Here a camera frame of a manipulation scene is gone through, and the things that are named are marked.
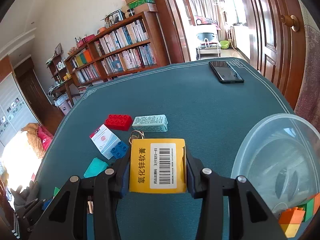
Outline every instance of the green tablecloth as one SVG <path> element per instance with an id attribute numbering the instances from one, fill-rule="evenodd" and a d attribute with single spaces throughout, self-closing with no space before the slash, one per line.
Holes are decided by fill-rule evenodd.
<path id="1" fill-rule="evenodd" d="M 245 80 L 221 84 L 208 62 L 227 60 Z M 88 89 L 60 124 L 38 172 L 40 198 L 52 196 L 72 175 L 83 174 L 94 157 L 108 163 L 89 138 L 108 114 L 165 114 L 168 131 L 146 138 L 184 138 L 194 157 L 229 177 L 237 151 L 249 130 L 276 113 L 293 113 L 278 89 L 244 60 L 220 58 L 174 64 L 125 76 Z M 124 142 L 128 132 L 114 131 Z M 128 193 L 119 201 L 122 239 L 194 239 L 201 200 L 190 194 Z M 224 239 L 228 238 L 225 206 Z M 92 239 L 92 217 L 88 219 Z"/>

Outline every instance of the white label sticker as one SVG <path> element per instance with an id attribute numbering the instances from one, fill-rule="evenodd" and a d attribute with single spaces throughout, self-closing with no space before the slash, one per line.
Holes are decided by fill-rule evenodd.
<path id="1" fill-rule="evenodd" d="M 177 188 L 175 143 L 151 143 L 150 188 Z"/>

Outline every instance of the metal screw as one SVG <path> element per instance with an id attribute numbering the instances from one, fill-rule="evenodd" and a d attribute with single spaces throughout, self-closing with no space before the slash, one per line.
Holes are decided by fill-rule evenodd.
<path id="1" fill-rule="evenodd" d="M 71 182 L 77 182 L 78 179 L 79 179 L 79 177 L 76 176 L 76 175 L 74 175 L 74 176 L 72 176 L 72 177 L 70 178 L 70 181 L 71 181 Z"/>
<path id="2" fill-rule="evenodd" d="M 210 170 L 209 168 L 203 168 L 203 169 L 202 169 L 202 172 L 203 172 L 204 174 L 209 175 L 209 174 L 212 173 L 212 170 Z"/>
<path id="3" fill-rule="evenodd" d="M 113 169 L 106 169 L 106 170 L 104 171 L 104 173 L 107 174 L 107 175 L 112 175 L 114 172 L 115 172 L 115 171 L 114 171 Z"/>
<path id="4" fill-rule="evenodd" d="M 238 181 L 241 183 L 245 183 L 247 181 L 247 179 L 245 178 L 245 176 L 239 176 Z"/>

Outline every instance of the smartphone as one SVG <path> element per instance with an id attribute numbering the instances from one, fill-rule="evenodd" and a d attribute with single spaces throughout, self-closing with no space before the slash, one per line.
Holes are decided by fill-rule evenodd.
<path id="1" fill-rule="evenodd" d="M 231 83 L 243 83 L 244 80 L 240 75 L 231 67 L 226 61 L 210 61 L 209 62 L 213 72 L 219 79 L 220 83 L 231 84 Z"/>

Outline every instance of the door handle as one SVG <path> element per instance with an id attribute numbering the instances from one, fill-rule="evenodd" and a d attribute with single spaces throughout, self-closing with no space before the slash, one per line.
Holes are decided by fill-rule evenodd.
<path id="1" fill-rule="evenodd" d="M 294 32 L 299 31 L 300 23 L 299 23 L 298 18 L 295 17 L 294 15 L 289 16 L 289 15 L 282 14 L 280 16 L 280 20 L 284 25 L 290 27 Z"/>

